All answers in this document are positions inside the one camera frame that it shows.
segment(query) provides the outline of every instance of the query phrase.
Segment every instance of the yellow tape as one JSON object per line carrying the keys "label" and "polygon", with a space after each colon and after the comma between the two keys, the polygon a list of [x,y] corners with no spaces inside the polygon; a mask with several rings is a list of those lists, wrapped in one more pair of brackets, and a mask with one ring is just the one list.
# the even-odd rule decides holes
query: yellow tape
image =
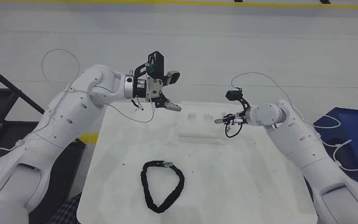
{"label": "yellow tape", "polygon": [[98,133],[83,133],[78,138],[84,143],[96,144],[98,139]]}
{"label": "yellow tape", "polygon": [[180,1],[180,0],[0,0],[0,2],[152,3],[152,4],[198,4],[198,5],[208,5],[208,6],[358,8],[358,4],[281,3],[281,2],[205,2],[205,1]]}

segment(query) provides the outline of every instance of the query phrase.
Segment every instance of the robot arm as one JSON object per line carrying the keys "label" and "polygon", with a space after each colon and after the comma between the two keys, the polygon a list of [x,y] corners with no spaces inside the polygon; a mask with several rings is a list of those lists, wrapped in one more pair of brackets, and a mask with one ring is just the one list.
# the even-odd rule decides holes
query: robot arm
{"label": "robot arm", "polygon": [[[234,91],[242,98],[242,90]],[[262,126],[277,149],[302,172],[313,192],[320,219],[329,224],[358,223],[358,183],[329,157],[314,128],[286,100],[217,119],[216,123]]]}
{"label": "robot arm", "polygon": [[[163,58],[159,52],[149,57]],[[147,73],[148,79],[140,80],[139,84],[139,76],[133,76],[133,72],[121,74],[107,66],[92,66],[52,100],[35,131],[18,141],[10,153],[0,157],[0,223],[28,223],[28,213],[36,208],[47,191],[55,160],[106,105],[139,97],[155,102],[157,108],[181,110],[169,103],[162,92],[162,87],[175,83],[180,74],[169,72],[165,76],[163,63],[152,62],[144,68],[142,75]],[[120,80],[117,92],[114,92],[115,79]]]}

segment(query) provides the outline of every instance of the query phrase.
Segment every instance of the table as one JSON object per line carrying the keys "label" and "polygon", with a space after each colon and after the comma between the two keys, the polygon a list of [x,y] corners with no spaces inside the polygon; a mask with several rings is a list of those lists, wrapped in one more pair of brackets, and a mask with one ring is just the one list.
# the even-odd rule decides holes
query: table
{"label": "table", "polygon": [[[140,120],[150,105],[113,104]],[[237,105],[232,105],[233,112]],[[78,207],[91,223],[317,223],[304,178],[273,145],[263,128],[244,126],[233,139],[178,136],[180,113],[157,109],[148,124],[107,108]],[[181,196],[162,214],[147,208],[140,172],[151,160],[172,161],[185,176]],[[171,169],[147,172],[160,205],[178,183]]]}

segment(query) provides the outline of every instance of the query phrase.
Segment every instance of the floor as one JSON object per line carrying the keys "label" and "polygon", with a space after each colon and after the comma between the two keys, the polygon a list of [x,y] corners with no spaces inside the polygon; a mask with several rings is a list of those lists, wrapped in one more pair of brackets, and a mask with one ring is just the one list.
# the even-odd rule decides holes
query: floor
{"label": "floor", "polygon": [[[76,55],[81,70],[105,64],[128,72],[159,50],[181,78],[165,89],[174,102],[227,102],[243,72],[272,77],[310,122],[334,107],[358,109],[358,14],[352,8],[233,7],[176,4],[0,2],[0,73],[43,108],[58,93],[41,73],[51,49]],[[44,64],[62,88],[76,76],[64,53]],[[251,104],[284,97],[257,75],[236,82]],[[39,120],[19,102],[8,120]],[[88,132],[98,133],[102,117]],[[94,144],[85,151],[71,195],[81,192]]]}

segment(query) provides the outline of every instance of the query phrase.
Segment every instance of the silver joint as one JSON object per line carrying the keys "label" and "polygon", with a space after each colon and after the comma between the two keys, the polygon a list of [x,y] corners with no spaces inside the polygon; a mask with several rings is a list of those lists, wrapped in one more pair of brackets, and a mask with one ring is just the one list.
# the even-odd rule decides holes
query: silver joint
{"label": "silver joint", "polygon": [[173,166],[173,162],[163,162],[163,166],[164,166],[165,168],[168,168],[168,167],[170,167],[170,166]]}

